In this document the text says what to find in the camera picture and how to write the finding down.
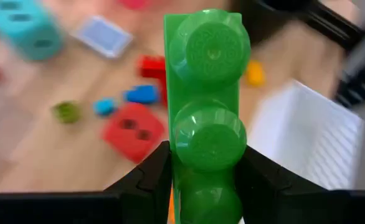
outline green toy piece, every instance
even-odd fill
[[[239,78],[250,56],[237,13],[210,9],[164,18],[169,136],[177,224],[236,224],[234,166],[246,147]]]
[[[59,103],[52,110],[58,120],[64,124],[74,123],[80,119],[78,106],[71,101]]]

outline red toy block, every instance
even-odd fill
[[[164,57],[144,55],[139,64],[140,75],[144,78],[156,78],[160,81],[162,104],[168,107],[168,93],[166,87],[166,62]]]
[[[160,142],[163,133],[162,122],[147,107],[128,103],[111,117],[103,139],[138,164]]]

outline wooden floor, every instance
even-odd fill
[[[101,190],[135,165],[100,139],[106,120],[92,111],[94,101],[115,97],[140,83],[156,83],[137,76],[141,54],[164,55],[163,15],[226,8],[225,0],[153,0],[142,12],[129,11],[111,0],[43,0],[65,31],[61,54],[46,62],[26,62],[0,40],[0,192]],[[327,2],[354,19],[347,0]],[[70,34],[91,15],[101,14],[131,32],[135,39],[122,58],[107,60]],[[252,88],[242,82],[240,117],[250,130],[258,101],[289,79],[297,78],[324,95],[334,91],[342,60],[341,49],[325,37],[293,21],[277,36],[254,50],[265,67],[267,84]],[[50,107],[74,100],[83,118],[59,124]],[[167,126],[167,111],[152,107]]]

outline green toy brick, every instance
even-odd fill
[[[239,78],[250,57],[240,14],[164,18],[176,223],[238,223],[234,165],[246,147]]]
[[[80,119],[78,106],[70,101],[59,103],[55,105],[52,110],[61,123],[74,123]]]

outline red lego brick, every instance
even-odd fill
[[[140,75],[144,78],[156,78],[160,82],[161,102],[168,107],[168,93],[166,87],[166,64],[164,57],[144,55],[139,62]]]
[[[163,133],[162,122],[146,106],[128,103],[111,117],[103,139],[138,164],[156,147]]]

